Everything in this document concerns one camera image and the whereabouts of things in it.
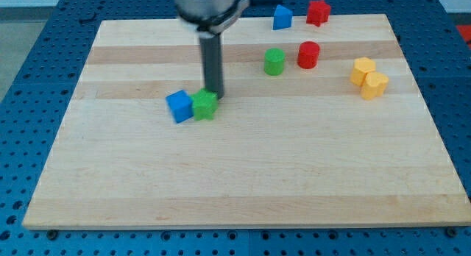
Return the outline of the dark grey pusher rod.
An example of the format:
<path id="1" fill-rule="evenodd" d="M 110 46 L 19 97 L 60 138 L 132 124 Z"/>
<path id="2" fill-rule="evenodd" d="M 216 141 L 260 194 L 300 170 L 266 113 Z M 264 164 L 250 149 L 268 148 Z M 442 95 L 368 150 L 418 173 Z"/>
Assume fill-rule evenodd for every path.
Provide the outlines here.
<path id="1" fill-rule="evenodd" d="M 224 74 L 220 35 L 200 36 L 199 46 L 204 86 L 208 91 L 215 93 L 217 99 L 221 99 L 224 96 Z"/>

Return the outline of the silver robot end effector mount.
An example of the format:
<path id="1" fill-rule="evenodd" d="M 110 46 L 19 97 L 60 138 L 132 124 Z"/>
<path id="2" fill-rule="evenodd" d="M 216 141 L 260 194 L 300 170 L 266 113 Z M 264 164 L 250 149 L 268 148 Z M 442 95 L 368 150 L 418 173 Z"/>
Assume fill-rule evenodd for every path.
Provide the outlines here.
<path id="1" fill-rule="evenodd" d="M 250 0 L 174 0 L 177 14 L 199 34 L 219 35 L 231 27 Z"/>

